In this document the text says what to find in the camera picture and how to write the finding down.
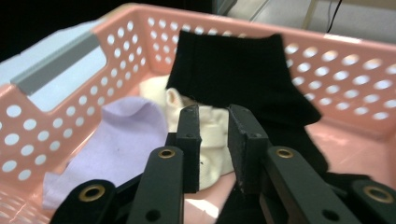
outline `pink plastic basket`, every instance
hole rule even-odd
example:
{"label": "pink plastic basket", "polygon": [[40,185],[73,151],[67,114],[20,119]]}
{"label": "pink plastic basket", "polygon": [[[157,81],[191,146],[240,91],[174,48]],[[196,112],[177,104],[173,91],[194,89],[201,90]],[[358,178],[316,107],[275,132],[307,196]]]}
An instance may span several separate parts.
{"label": "pink plastic basket", "polygon": [[[396,46],[130,5],[91,29],[106,66],[55,109],[40,111],[19,85],[0,87],[0,223],[49,222],[53,211],[41,209],[44,174],[60,173],[89,139],[102,104],[138,94],[140,81],[170,73],[180,29],[240,37],[281,33],[293,83],[324,115],[307,130],[331,170],[371,175],[396,188]],[[10,108],[19,112],[10,115]],[[32,130],[24,129],[26,120],[35,122]],[[21,154],[24,148],[29,156]]]}

